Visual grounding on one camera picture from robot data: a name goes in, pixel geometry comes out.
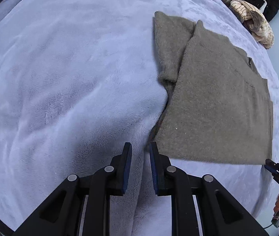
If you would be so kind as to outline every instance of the black cable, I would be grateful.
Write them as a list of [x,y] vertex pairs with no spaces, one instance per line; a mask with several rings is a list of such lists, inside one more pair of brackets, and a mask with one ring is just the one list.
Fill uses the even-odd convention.
[[[271,227],[273,224],[270,224],[268,227]],[[267,229],[268,227],[264,227],[263,229]]]

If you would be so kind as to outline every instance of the bed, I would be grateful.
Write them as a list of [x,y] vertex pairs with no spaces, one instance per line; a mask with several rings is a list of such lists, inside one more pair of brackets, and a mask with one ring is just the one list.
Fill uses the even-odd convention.
[[[274,104],[279,161],[279,81],[265,48],[220,0],[3,0],[0,3],[0,219],[16,230],[69,174],[90,175],[133,145],[126,195],[112,198],[112,235],[170,235],[171,204],[153,192],[150,130],[167,93],[157,82],[155,11],[202,20],[244,49]],[[214,175],[254,216],[270,200],[260,165],[171,159]]]

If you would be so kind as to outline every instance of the fleece blanket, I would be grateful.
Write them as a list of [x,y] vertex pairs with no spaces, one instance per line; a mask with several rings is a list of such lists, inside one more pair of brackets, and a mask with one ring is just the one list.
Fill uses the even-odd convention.
[[[157,82],[155,11],[201,19],[254,59],[274,102],[278,160],[276,73],[219,0],[3,0],[0,219],[13,230],[66,176],[94,173],[131,142],[129,185],[124,197],[112,198],[111,234],[171,234],[170,201],[155,197],[143,152],[167,101]],[[171,162],[196,176],[213,174],[254,215],[269,201],[271,179],[261,166]]]

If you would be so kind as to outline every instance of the metal screw head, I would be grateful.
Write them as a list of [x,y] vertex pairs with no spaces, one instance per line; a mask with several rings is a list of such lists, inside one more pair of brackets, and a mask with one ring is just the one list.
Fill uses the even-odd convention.
[[210,183],[214,181],[214,178],[212,175],[205,175],[204,180]]
[[75,180],[77,179],[77,176],[74,175],[74,174],[72,174],[72,175],[69,175],[69,176],[67,177],[67,179],[68,179],[68,181],[73,182],[73,181],[75,181]]
[[169,166],[169,167],[167,167],[167,171],[168,171],[168,172],[173,173],[173,172],[176,172],[176,170],[177,170],[177,168],[176,168],[175,166]]
[[107,167],[104,168],[104,170],[105,170],[105,172],[112,172],[112,171],[114,171],[114,167],[107,166]]

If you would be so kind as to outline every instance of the gray towel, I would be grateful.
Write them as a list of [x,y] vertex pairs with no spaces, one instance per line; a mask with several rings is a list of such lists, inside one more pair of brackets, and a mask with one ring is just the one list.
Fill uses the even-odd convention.
[[271,158],[273,104],[246,52],[202,21],[162,12],[155,13],[155,39],[169,95],[157,125],[160,153],[232,164]]

